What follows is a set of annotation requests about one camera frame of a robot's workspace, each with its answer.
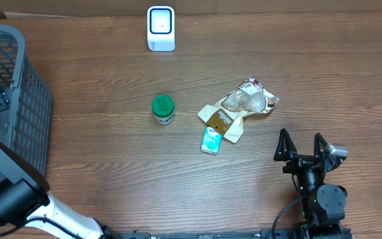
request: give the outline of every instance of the plastic wrapper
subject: plastic wrapper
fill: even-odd
[[[224,138],[237,143],[243,134],[243,118],[267,114],[278,101],[256,79],[250,78],[214,105],[204,106],[198,116]]]
[[[222,142],[222,135],[216,132],[216,130],[207,126],[204,132],[203,140],[202,140],[201,151],[205,153],[217,155],[219,153],[221,142]]]

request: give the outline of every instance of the wire mesh basket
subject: wire mesh basket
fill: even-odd
[[[51,116],[52,96],[26,57],[25,38],[0,25],[0,141],[43,175]]]

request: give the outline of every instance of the wood grain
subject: wood grain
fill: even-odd
[[[52,192],[116,231],[260,230],[297,197],[273,162],[279,130],[300,153],[341,142],[326,181],[348,192],[355,238],[382,238],[382,13],[179,16],[176,50],[147,48],[144,17],[0,21],[20,29],[54,96]],[[281,100],[237,144],[200,152],[197,112],[255,76]],[[177,118],[152,117],[168,94]],[[278,227],[300,220],[298,207]],[[50,238],[22,229],[11,238]]]

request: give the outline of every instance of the white device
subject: white device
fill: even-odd
[[[153,6],[147,11],[147,40],[150,50],[175,49],[175,11],[169,6]]]
[[[48,198],[50,199],[50,204],[41,206],[36,211],[32,212],[32,214],[27,217],[28,220],[37,217],[45,217],[63,226],[80,238],[101,238],[103,232],[94,219],[82,216],[75,212],[63,202],[56,199],[51,193],[48,193]],[[71,236],[67,235],[57,227],[40,220],[32,221],[26,224],[26,226],[44,230],[59,239],[72,239]]]

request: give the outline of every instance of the small blue box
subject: small blue box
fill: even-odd
[[[204,132],[201,151],[217,155],[219,153],[222,135],[213,128],[207,126]]]

